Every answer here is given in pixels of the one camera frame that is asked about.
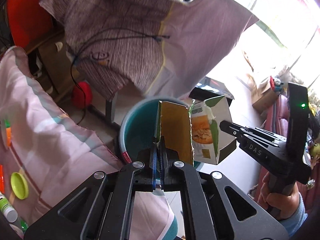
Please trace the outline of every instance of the red toy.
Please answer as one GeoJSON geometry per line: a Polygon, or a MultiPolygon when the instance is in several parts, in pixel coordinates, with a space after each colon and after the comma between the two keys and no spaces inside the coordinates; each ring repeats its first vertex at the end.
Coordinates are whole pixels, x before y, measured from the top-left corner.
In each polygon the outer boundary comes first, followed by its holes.
{"type": "Polygon", "coordinates": [[[78,85],[79,87],[81,87],[83,91],[79,89],[77,86],[75,86],[72,91],[71,101],[75,107],[79,109],[84,109],[92,102],[92,91],[90,85],[87,82],[82,81],[79,82],[78,85]]]}
{"type": "Polygon", "coordinates": [[[275,91],[275,81],[273,80],[272,76],[270,76],[270,87],[273,91],[275,91]]]}

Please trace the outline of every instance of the human hand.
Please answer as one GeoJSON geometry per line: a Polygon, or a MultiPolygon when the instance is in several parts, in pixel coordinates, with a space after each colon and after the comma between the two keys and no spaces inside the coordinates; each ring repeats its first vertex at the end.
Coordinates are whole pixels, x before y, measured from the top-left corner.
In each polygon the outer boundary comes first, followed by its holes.
{"type": "Polygon", "coordinates": [[[316,155],[316,157],[313,157],[312,159],[310,159],[310,164],[311,164],[311,169],[313,169],[316,164],[319,163],[319,159],[320,159],[320,155],[316,155]]]}
{"type": "Polygon", "coordinates": [[[292,193],[290,196],[282,195],[279,193],[270,193],[268,184],[270,180],[270,173],[264,176],[262,182],[263,185],[261,187],[260,195],[258,198],[258,204],[265,210],[267,210],[268,206],[275,207],[280,209],[281,212],[277,220],[287,219],[291,217],[299,206],[299,190],[297,183],[294,184],[292,193]]]}

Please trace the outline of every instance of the plastic bottle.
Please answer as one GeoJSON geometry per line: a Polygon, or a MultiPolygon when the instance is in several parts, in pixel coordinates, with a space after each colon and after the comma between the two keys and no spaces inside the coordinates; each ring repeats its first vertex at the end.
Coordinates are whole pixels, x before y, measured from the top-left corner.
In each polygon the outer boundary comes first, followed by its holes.
{"type": "Polygon", "coordinates": [[[10,205],[7,198],[1,192],[0,192],[0,211],[10,223],[15,222],[18,218],[18,213],[13,208],[13,206],[10,205]]]}
{"type": "Polygon", "coordinates": [[[20,225],[21,225],[23,233],[25,233],[27,231],[27,229],[29,228],[28,224],[23,219],[21,219],[20,225]]]}

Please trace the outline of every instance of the wooden cabinet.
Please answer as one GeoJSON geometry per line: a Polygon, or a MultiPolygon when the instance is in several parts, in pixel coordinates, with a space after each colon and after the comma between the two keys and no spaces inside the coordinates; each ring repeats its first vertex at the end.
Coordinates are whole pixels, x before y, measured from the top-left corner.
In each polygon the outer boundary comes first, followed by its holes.
{"type": "MultiPolygon", "coordinates": [[[[56,28],[33,41],[25,47],[27,54],[37,50],[37,55],[43,63],[42,75],[36,80],[55,102],[61,100],[74,87],[70,68],[71,61],[66,55],[66,39],[62,28],[56,28]]],[[[72,68],[75,79],[79,79],[79,72],[72,68]]]]}

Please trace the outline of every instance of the red object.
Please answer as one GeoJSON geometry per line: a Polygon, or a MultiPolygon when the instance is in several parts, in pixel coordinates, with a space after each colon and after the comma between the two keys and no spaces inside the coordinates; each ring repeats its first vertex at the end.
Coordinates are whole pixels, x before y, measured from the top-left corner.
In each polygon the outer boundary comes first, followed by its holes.
{"type": "Polygon", "coordinates": [[[132,163],[132,160],[127,152],[122,153],[122,157],[126,161],[126,163],[132,163]]]}
{"type": "Polygon", "coordinates": [[[273,91],[275,90],[275,81],[272,76],[270,76],[270,87],[273,91]]]}
{"type": "Polygon", "coordinates": [[[3,166],[0,165],[0,191],[4,194],[3,166]]]}
{"type": "Polygon", "coordinates": [[[84,109],[92,102],[92,91],[90,85],[87,82],[82,81],[79,82],[78,85],[82,88],[83,92],[81,89],[75,86],[72,91],[71,101],[75,107],[84,109]]]}
{"type": "Polygon", "coordinates": [[[7,16],[14,44],[23,48],[53,28],[39,0],[7,0],[7,16]]]}

